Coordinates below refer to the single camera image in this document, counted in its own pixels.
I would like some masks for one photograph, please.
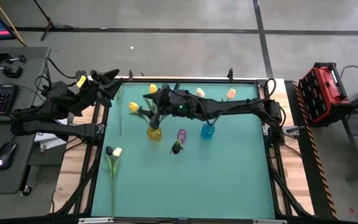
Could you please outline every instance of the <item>green tabletop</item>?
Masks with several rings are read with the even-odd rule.
[[[212,139],[204,140],[204,122],[169,116],[160,125],[161,140],[154,142],[145,121],[131,116],[128,107],[135,102],[147,108],[142,95],[149,85],[123,84],[122,106],[116,100],[109,110],[92,217],[274,219],[260,119],[252,114],[222,116]],[[257,97],[253,84],[182,83],[180,88],[193,94],[202,88],[206,98],[219,101],[230,88],[236,89],[235,100]],[[187,131],[185,150],[170,155],[179,129]],[[123,148],[114,214],[106,146]]]

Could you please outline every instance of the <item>vase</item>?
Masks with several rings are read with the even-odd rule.
[[[147,128],[147,136],[149,137],[149,139],[153,141],[159,141],[161,140],[161,135],[161,128],[158,128],[156,130],[153,130],[150,126],[149,128]]]
[[[203,125],[203,128],[201,130],[201,137],[203,139],[211,139],[214,132],[215,132],[215,126],[206,123]]]

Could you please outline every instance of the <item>sticky note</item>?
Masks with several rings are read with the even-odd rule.
[[[77,82],[78,88],[80,88],[84,84],[85,80],[86,80],[86,77],[81,76],[80,80]]]

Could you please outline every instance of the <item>gray floor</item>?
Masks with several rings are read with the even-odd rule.
[[[258,29],[252,0],[39,2],[54,20],[75,27]],[[15,26],[46,25],[31,0],[0,0],[0,4]],[[355,0],[260,0],[259,6],[264,29],[358,30]],[[259,34],[53,32],[44,42],[41,35],[21,32],[28,46],[53,48],[51,57],[65,73],[119,68],[123,74],[131,69],[136,75],[223,77],[232,67],[235,77],[267,76]],[[275,78],[298,80],[315,62],[336,62],[338,70],[358,65],[358,35],[266,35],[266,41]],[[21,45],[9,40],[0,46]],[[52,76],[54,81],[64,80],[56,72]],[[356,97],[358,70],[346,70],[342,81],[347,93]],[[358,120],[352,122],[358,128]],[[358,181],[344,180],[346,174],[358,172],[357,151],[342,123],[313,132],[339,218],[358,221]],[[46,214],[53,189],[50,179],[41,172],[28,198],[0,196],[4,204],[0,218]]]

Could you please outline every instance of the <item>white tulip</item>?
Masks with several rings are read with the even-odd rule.
[[[201,88],[197,88],[196,93],[199,97],[202,97],[202,98],[205,97],[205,93]]]
[[[112,155],[115,157],[120,157],[122,153],[122,149],[121,148],[115,148],[115,150],[112,152]]]

